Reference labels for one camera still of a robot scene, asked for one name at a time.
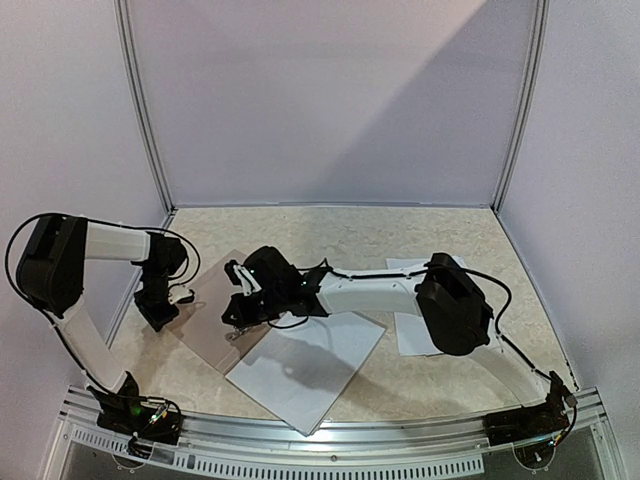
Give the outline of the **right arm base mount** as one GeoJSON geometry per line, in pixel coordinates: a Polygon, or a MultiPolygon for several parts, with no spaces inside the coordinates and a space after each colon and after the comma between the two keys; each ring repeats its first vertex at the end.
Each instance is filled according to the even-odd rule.
{"type": "Polygon", "coordinates": [[[562,400],[520,406],[482,418],[483,431],[491,446],[549,439],[553,434],[566,433],[571,424],[562,400]]]}

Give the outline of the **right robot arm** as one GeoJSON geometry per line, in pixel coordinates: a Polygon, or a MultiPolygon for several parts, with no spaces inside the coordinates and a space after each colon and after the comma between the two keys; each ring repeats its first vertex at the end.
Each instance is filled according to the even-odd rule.
{"type": "Polygon", "coordinates": [[[423,263],[403,268],[345,270],[327,261],[297,267],[277,248],[263,246],[241,262],[228,261],[224,271],[239,290],[221,320],[237,331],[285,314],[415,315],[439,352],[472,357],[519,400],[519,407],[492,415],[492,424],[515,423],[524,435],[537,436],[549,425],[566,428],[577,416],[578,400],[561,376],[536,366],[502,328],[513,300],[511,289],[491,275],[461,266],[447,253],[436,252],[423,263]]]}

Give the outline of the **brown paper folder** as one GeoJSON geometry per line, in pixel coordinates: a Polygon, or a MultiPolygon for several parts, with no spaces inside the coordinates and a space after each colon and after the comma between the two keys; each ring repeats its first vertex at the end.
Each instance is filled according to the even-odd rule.
{"type": "Polygon", "coordinates": [[[178,340],[222,375],[228,374],[271,330],[262,324],[249,328],[234,342],[225,339],[234,328],[223,324],[221,316],[238,289],[228,279],[224,265],[245,258],[246,254],[231,250],[200,274],[190,286],[195,292],[194,302],[179,305],[179,315],[167,325],[178,340]]]}

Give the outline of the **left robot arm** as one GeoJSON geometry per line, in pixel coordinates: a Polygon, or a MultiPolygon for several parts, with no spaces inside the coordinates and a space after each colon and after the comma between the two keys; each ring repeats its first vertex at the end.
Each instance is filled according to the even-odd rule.
{"type": "Polygon", "coordinates": [[[17,294],[42,315],[102,401],[113,400],[111,419],[128,434],[148,426],[132,374],[113,355],[94,318],[93,263],[125,263],[137,270],[134,305],[156,332],[173,322],[179,305],[194,297],[188,284],[199,265],[193,243],[162,227],[140,227],[43,212],[22,221],[9,237],[4,273],[17,294]]]}

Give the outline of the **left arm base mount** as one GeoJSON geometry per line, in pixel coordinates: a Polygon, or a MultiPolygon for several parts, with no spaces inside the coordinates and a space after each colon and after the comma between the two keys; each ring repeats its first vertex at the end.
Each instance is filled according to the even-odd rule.
{"type": "Polygon", "coordinates": [[[94,391],[100,405],[97,425],[151,442],[177,445],[184,415],[173,401],[161,397],[122,396],[94,391]]]}

